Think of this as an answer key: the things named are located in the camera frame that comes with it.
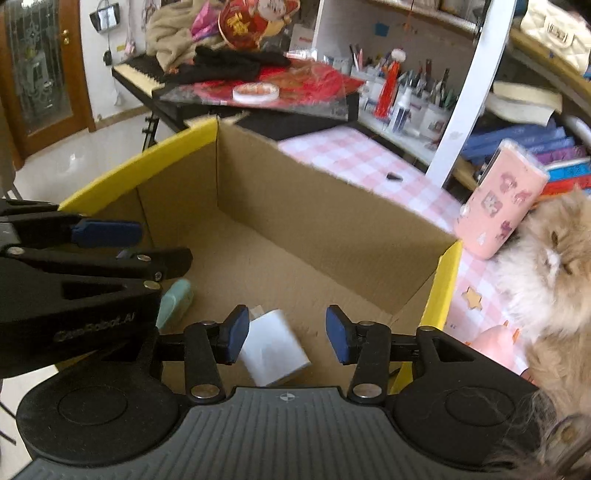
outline cardboard box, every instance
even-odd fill
[[[186,278],[195,298],[175,332],[221,322],[237,304],[283,310],[312,363],[292,380],[299,385],[346,388],[351,379],[355,367],[337,362],[326,337],[330,304],[354,322],[397,333],[413,334],[421,318],[443,327],[461,252],[450,249],[452,236],[401,206],[212,119],[129,160],[60,209],[138,220],[146,246],[191,248]],[[220,372],[227,391],[252,385],[243,365]],[[183,391],[183,378],[182,364],[165,366],[174,391]]]

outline white quilted handbag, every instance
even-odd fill
[[[583,74],[589,67],[591,32],[586,23],[548,0],[530,0],[521,30]]]

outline white shelf post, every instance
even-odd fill
[[[472,132],[505,50],[516,0],[493,0],[470,71],[427,178],[442,187],[453,170],[464,142]]]

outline wooden door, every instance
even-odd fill
[[[79,0],[8,0],[0,7],[0,96],[20,154],[85,128],[90,109]]]

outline pink checkered tablecloth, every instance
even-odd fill
[[[460,203],[412,165],[353,128],[336,127],[290,138],[280,142],[279,148],[302,163],[403,205],[453,233]],[[402,181],[387,180],[388,172],[402,177]],[[508,320],[494,286],[493,268],[493,261],[482,261],[463,251],[445,327],[448,334],[462,342],[471,342],[483,331]],[[469,287],[482,295],[481,310],[470,309],[462,296]],[[526,364],[519,340],[517,347],[512,370],[520,374]]]

